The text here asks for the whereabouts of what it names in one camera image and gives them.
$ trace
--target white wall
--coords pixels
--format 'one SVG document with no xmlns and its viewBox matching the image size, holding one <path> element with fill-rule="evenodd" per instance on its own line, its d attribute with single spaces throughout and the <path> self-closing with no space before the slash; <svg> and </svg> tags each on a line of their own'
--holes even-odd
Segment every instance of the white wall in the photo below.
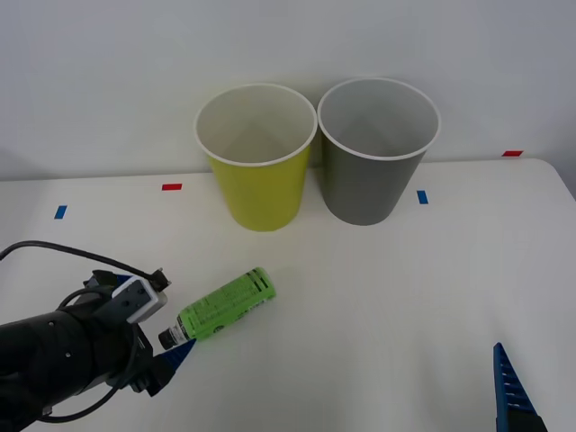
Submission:
<svg viewBox="0 0 576 432">
<path fill-rule="evenodd" d="M 444 130 L 428 159 L 553 163 L 576 192 L 574 0 L 2 0 L 0 178 L 207 169 L 201 104 L 240 83 L 316 103 L 406 80 Z"/>
</svg>

